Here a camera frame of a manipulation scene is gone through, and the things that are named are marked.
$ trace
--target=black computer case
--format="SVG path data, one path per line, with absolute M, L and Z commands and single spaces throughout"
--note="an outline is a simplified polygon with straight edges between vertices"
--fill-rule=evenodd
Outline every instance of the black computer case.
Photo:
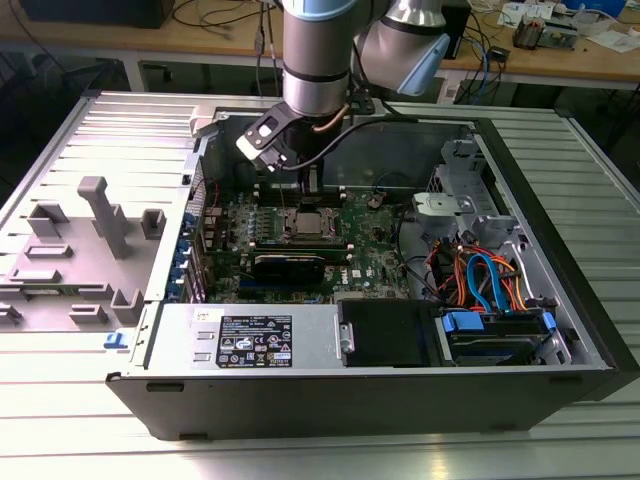
M 175 0 L 20 0 L 36 22 L 94 23 L 160 28 Z

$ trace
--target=sticker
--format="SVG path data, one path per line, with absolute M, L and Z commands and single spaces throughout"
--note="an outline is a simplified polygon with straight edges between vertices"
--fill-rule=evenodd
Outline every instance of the sticker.
M 222 308 L 196 308 L 193 311 L 193 322 L 217 322 L 224 315 Z
M 223 316 L 219 337 L 216 363 L 220 368 L 292 366 L 293 329 L 289 315 Z

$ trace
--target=metal workbench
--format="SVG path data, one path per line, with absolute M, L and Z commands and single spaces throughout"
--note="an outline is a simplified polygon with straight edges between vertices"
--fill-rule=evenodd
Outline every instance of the metal workbench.
M 193 147 L 193 107 L 216 98 L 82 99 L 0 211 L 0 276 L 31 232 L 25 217 L 36 201 L 91 215 L 75 193 L 83 175 L 105 176 L 127 216 L 168 208 Z M 397 108 L 493 120 L 640 360 L 640 196 L 575 121 L 549 110 Z M 639 382 L 603 402 L 565 408 L 529 432 L 171 443 L 151 437 L 104 386 L 105 374 L 127 359 L 105 352 L 104 339 L 93 332 L 0 334 L 0 468 L 7 478 L 56 471 L 110 479 L 640 476 Z

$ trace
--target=power supply label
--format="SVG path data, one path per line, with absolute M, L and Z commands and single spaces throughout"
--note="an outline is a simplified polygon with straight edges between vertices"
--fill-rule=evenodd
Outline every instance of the power supply label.
M 218 339 L 216 363 L 220 368 L 291 366 L 291 316 L 222 317 Z

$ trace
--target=computer tower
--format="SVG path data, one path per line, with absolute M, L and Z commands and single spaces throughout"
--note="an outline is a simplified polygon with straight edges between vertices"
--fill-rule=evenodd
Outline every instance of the computer tower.
M 444 31 L 451 38 L 444 58 L 453 60 L 458 56 L 460 42 L 462 42 L 462 35 L 467 27 L 470 13 L 471 5 L 467 0 L 444 0 L 442 2 L 442 15 L 447 20 Z
M 95 23 L 160 28 L 175 0 L 20 0 L 35 22 Z

